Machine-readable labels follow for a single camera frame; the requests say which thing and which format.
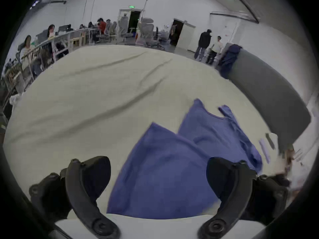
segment open door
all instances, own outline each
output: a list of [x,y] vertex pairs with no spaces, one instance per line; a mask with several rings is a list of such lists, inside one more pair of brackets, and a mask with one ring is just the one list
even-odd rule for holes
[[176,46],[179,40],[181,31],[183,29],[184,23],[180,20],[174,19],[169,38],[171,39],[171,45]]
[[193,38],[194,30],[195,30],[195,26],[184,23],[184,26],[179,36],[176,47],[188,50],[188,46],[190,45],[190,42],[192,41],[192,38]]

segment door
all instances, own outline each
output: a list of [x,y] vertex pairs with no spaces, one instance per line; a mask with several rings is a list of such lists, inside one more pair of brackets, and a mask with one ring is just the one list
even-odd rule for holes
[[136,28],[138,26],[138,20],[139,20],[139,17],[140,17],[140,13],[141,13],[140,11],[132,11],[131,12],[128,33],[136,32]]
[[177,45],[183,26],[184,26],[183,22],[174,19],[171,30],[170,30],[170,34],[169,34],[169,38],[171,39],[171,45],[173,46]]
[[194,34],[194,27],[184,24],[176,47],[187,50]]

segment jeans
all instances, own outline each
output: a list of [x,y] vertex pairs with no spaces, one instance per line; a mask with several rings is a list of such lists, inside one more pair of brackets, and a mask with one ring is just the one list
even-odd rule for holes
[[203,56],[204,56],[204,52],[205,52],[206,48],[202,48],[202,47],[197,47],[197,50],[195,52],[195,55],[194,55],[194,58],[197,59],[198,57],[198,54],[200,53],[199,55],[199,60],[202,60]]
[[214,62],[214,58],[216,57],[216,55],[217,55],[217,52],[211,50],[210,53],[209,53],[209,55],[208,55],[208,58],[207,58],[207,60],[206,60],[206,64],[212,65],[213,62]]

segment dark blue jacket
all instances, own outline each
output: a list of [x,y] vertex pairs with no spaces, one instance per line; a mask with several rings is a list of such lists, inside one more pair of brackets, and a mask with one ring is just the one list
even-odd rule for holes
[[228,48],[225,55],[220,59],[218,65],[221,66],[221,70],[219,71],[219,73],[225,79],[228,79],[228,75],[232,69],[233,63],[236,61],[241,49],[241,46],[233,44]]

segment white table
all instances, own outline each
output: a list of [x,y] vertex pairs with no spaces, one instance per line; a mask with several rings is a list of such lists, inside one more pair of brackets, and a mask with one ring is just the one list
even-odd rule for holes
[[261,154],[263,173],[283,168],[275,151],[266,163],[258,140],[269,129],[231,82],[203,63],[134,46],[86,46],[40,74],[12,114],[4,151],[27,196],[30,185],[72,158],[108,156],[111,180],[97,201],[105,213],[118,173],[150,123],[177,132],[195,98],[217,116],[218,106],[230,107]]

